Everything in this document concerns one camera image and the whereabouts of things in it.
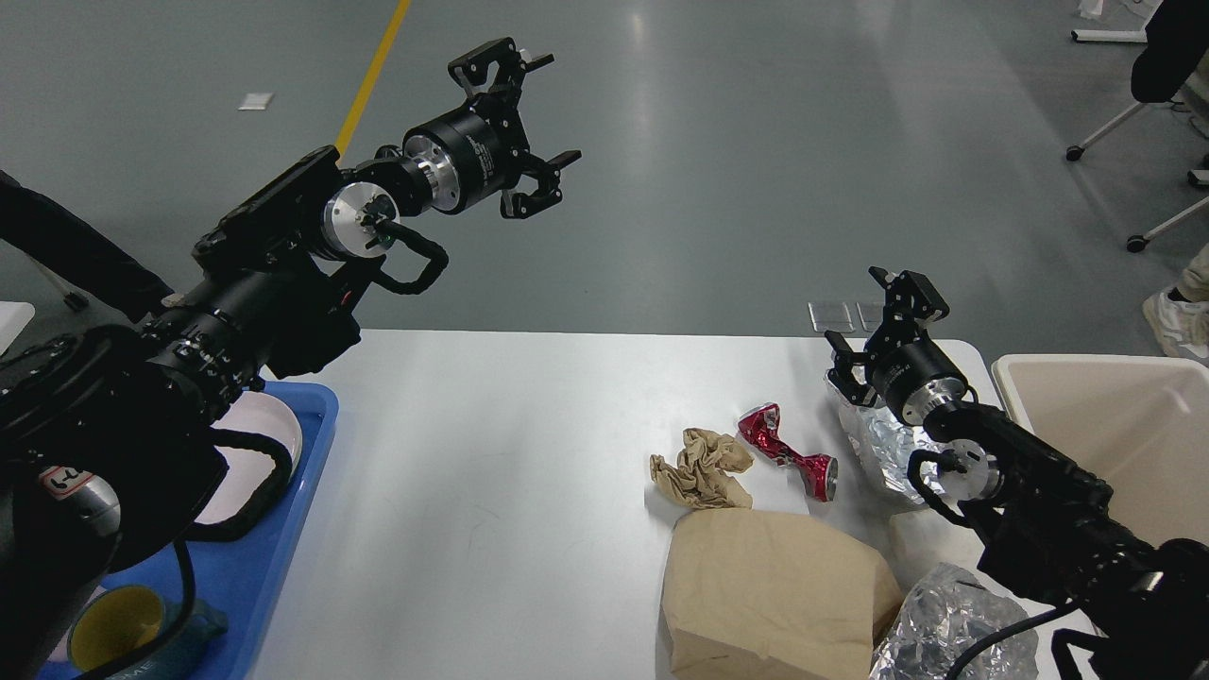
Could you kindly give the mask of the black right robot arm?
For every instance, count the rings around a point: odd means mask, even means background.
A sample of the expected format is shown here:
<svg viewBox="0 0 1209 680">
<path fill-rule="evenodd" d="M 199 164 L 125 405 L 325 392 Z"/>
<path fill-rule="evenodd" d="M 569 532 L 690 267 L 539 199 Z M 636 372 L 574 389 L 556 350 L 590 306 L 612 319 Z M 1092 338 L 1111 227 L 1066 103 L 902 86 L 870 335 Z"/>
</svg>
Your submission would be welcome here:
<svg viewBox="0 0 1209 680">
<path fill-rule="evenodd" d="M 950 311 L 929 276 L 877 266 L 869 273 L 884 293 L 881 322 L 860 351 L 840 332 L 825 332 L 828 381 L 850 404 L 884 404 L 941 444 L 912 453 L 908 482 L 929 508 L 980 538 L 980 572 L 1048 605 L 972 642 L 945 678 L 1006 638 L 1081 611 L 1097 630 L 1058 629 L 1049 642 L 1063 679 L 1081 675 L 1074 649 L 1087 651 L 1101 679 L 1204 679 L 1207 546 L 1152 546 L 1115 521 L 1107 482 L 980 403 L 929 336 Z"/>
</svg>

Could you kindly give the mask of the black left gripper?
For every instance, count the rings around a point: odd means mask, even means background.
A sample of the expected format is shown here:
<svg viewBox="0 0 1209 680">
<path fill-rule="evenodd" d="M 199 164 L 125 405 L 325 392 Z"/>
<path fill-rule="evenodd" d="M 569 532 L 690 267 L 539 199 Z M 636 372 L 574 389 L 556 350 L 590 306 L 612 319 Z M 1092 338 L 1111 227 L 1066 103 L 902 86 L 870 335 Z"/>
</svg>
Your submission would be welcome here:
<svg viewBox="0 0 1209 680">
<path fill-rule="evenodd" d="M 533 57 L 509 36 L 449 60 L 465 105 L 407 129 L 401 146 L 429 181 L 433 211 L 453 215 L 501 194 L 501 217 L 522 220 L 562 201 L 562 173 L 583 152 L 539 159 L 528 151 L 519 120 L 525 77 L 553 60 L 553 53 Z M 519 178 L 536 181 L 536 190 L 517 191 Z"/>
</svg>

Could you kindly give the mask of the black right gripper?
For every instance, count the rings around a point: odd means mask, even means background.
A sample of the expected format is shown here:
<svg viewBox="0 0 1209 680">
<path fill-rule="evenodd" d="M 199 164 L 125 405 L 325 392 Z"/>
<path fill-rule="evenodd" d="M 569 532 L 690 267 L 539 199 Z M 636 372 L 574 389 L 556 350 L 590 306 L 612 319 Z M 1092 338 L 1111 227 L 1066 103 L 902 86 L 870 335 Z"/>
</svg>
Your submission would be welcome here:
<svg viewBox="0 0 1209 680">
<path fill-rule="evenodd" d="M 950 306 L 924 273 L 893 273 L 886 267 L 868 272 L 884 292 L 881 323 L 867 340 L 867 351 L 873 352 L 870 384 L 856 375 L 858 367 L 868 365 L 867 353 L 851 348 L 833 329 L 825 332 L 833 362 L 827 379 L 849 404 L 874 408 L 881 397 L 898 421 L 921 426 L 936 408 L 970 392 L 962 371 L 929 340 L 929 327 L 945 319 Z"/>
</svg>

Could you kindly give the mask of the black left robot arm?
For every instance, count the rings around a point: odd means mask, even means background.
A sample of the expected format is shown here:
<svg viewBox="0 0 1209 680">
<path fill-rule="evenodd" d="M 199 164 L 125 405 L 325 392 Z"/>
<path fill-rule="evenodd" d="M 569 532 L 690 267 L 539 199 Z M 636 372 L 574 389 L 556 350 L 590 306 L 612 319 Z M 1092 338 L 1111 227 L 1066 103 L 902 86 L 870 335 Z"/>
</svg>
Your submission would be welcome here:
<svg viewBox="0 0 1209 680">
<path fill-rule="evenodd" d="M 261 370 L 318 373 L 360 340 L 370 286 L 418 296 L 449 253 L 404 220 L 501 195 L 501 215 L 557 204 L 577 149 L 532 152 L 519 100 L 553 63 L 509 36 L 450 60 L 465 103 L 353 168 L 326 145 L 199 237 L 203 281 L 139 329 L 98 325 L 2 361 L 2 676 L 33 679 L 96 586 L 172 546 L 184 605 L 108 678 L 181 636 L 196 581 L 187 543 L 239 538 L 288 491 L 268 436 L 216 430 Z"/>
</svg>

